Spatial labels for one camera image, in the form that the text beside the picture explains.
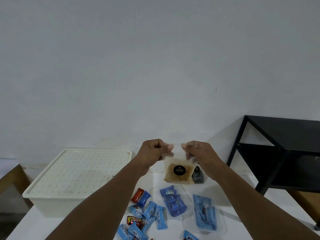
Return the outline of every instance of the person's right arm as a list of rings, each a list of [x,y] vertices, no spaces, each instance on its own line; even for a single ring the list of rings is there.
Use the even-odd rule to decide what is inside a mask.
[[[259,194],[216,154],[209,143],[191,141],[182,148],[193,154],[204,172],[223,189],[254,240],[308,239],[320,236]]]

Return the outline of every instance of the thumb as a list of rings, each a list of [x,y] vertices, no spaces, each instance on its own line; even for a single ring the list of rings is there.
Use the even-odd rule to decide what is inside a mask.
[[[200,151],[198,148],[194,147],[193,145],[187,145],[187,144],[182,143],[181,147],[186,152],[193,154],[196,158],[199,157]]]
[[[161,156],[162,154],[168,154],[172,151],[172,149],[174,148],[174,146],[172,144],[170,145],[163,145],[160,148],[157,148],[158,154],[159,156]]]

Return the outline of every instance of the forearm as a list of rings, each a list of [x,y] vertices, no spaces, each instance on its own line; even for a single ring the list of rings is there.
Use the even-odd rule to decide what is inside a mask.
[[[254,240],[320,239],[308,227],[259,194],[226,164],[215,167],[212,172]]]
[[[53,239],[113,239],[134,188],[140,167],[130,161],[106,185],[79,204],[47,237]]]

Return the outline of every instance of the red candy wrapper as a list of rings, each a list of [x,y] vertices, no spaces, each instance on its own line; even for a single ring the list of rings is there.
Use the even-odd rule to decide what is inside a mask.
[[[135,216],[127,216],[127,224],[131,225],[133,222],[136,222],[137,227],[142,229],[144,224],[142,223],[142,219]]]
[[[144,190],[141,188],[138,188],[137,192],[134,194],[134,196],[132,197],[131,201],[134,203],[138,203],[138,199],[140,198],[140,196],[144,193]]]

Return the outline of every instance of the brown snack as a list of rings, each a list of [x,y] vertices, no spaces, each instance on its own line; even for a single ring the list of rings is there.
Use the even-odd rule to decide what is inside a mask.
[[[138,203],[138,199],[140,198],[140,196],[144,193],[144,190],[141,188],[138,188],[137,192],[134,194],[134,196],[132,197],[131,201],[134,203]]]
[[[127,216],[127,224],[131,225],[133,222],[136,222],[138,228],[142,228],[142,219],[135,216]]]
[[[193,171],[195,169],[194,166],[191,165],[183,165],[183,167],[185,168],[186,172],[183,175],[177,175],[174,173],[174,168],[179,166],[178,164],[175,163],[171,163],[168,166],[168,169],[166,170],[166,174],[165,174],[165,178],[164,181],[168,182],[168,183],[189,183],[189,184],[193,184],[192,181],[192,174]]]

